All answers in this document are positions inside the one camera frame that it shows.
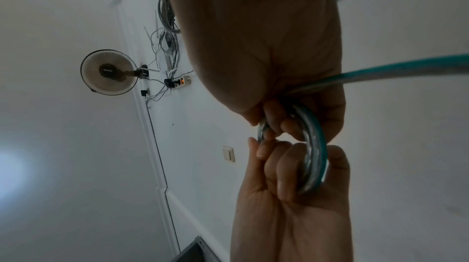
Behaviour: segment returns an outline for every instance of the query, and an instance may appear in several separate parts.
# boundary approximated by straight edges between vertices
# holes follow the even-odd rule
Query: wall switch
[[[173,90],[176,90],[176,89],[185,87],[187,85],[190,85],[191,84],[191,77],[188,76],[188,75],[183,75],[183,76],[180,76],[177,79],[174,79],[173,83],[174,83]]]
[[[223,157],[227,161],[235,161],[235,152],[232,147],[223,146]]]

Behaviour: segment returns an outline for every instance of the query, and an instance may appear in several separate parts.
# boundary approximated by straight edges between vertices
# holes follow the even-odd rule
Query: electrical outlet
[[[175,86],[173,88],[173,90],[176,90],[176,89],[185,87],[187,85],[190,85],[191,84],[191,78],[188,75],[183,75],[183,76],[180,76],[177,79],[174,79],[173,82],[174,82],[174,86]]]

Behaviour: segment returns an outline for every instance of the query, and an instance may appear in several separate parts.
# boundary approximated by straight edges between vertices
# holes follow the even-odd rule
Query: round fan
[[[121,95],[130,91],[138,79],[147,77],[148,68],[137,68],[132,59],[115,50],[94,51],[82,62],[83,81],[93,91],[104,95]]]

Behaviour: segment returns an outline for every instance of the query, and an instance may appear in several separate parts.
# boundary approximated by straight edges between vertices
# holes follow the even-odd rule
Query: fan grille
[[[119,79],[107,78],[99,72],[103,64],[112,64],[118,70],[135,71],[135,63],[126,54],[115,50],[98,50],[83,60],[81,74],[85,84],[104,95],[120,95],[131,90],[137,83],[136,76],[122,75]]]

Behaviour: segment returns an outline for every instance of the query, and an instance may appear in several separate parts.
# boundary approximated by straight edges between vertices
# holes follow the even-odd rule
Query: bright light spot
[[[18,158],[0,151],[0,199],[16,190],[23,178],[23,165]]]

